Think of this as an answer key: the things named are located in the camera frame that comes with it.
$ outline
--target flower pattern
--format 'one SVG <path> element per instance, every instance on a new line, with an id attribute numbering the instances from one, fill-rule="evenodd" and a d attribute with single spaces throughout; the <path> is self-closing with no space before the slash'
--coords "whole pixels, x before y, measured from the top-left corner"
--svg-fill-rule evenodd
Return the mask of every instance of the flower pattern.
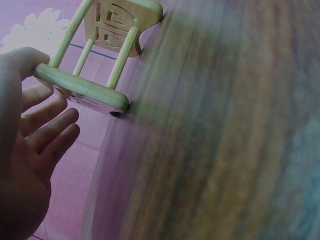
<path id="1" fill-rule="evenodd" d="M 0 54 L 14 49 L 31 47 L 53 57 L 63 39 L 69 19 L 58 20 L 61 11 L 52 8 L 45 9 L 38 17 L 30 14 L 24 25 L 15 24 L 1 43 Z"/>

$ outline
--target pink surface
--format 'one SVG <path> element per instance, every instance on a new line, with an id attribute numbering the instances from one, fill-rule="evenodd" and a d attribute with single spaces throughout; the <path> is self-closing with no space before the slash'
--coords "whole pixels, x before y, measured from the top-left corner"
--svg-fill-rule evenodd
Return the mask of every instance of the pink surface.
<path id="1" fill-rule="evenodd" d="M 59 19 L 71 19 L 81 0 L 1 0 L 0 1 L 0 40 L 10 33 L 14 24 L 24 24 L 29 14 L 37 16 L 46 8 L 60 10 Z M 80 26 L 73 44 L 85 45 L 83 25 Z M 107 50 L 94 47 L 93 50 L 116 57 Z M 61 69 L 72 72 L 81 49 L 70 46 L 61 64 Z M 91 53 L 81 76 L 96 83 L 105 84 L 114 60 Z M 23 87 L 29 87 L 38 81 L 26 79 Z M 109 116 L 92 111 L 85 107 L 69 103 L 80 113 L 78 124 L 81 133 L 75 144 L 61 159 L 52 176 L 52 198 L 47 216 L 35 236 L 45 240 L 75 240 L 78 238 L 79 227 L 85 201 L 90 187 L 93 170 L 105 136 Z"/>

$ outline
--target miniature wooden chair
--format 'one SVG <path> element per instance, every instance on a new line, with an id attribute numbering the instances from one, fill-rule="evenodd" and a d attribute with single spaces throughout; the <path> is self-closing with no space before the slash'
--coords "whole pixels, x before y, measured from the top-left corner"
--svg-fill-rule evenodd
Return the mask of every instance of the miniature wooden chair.
<path id="1" fill-rule="evenodd" d="M 140 34 L 157 24 L 163 8 L 157 0 L 83 0 L 49 64 L 40 64 L 34 76 L 63 98 L 104 114 L 117 116 L 128 109 L 129 99 L 116 91 L 128 57 L 141 52 Z M 60 63 L 84 19 L 86 45 L 73 73 L 59 70 Z M 118 53 L 106 86 L 79 77 L 93 45 Z"/>

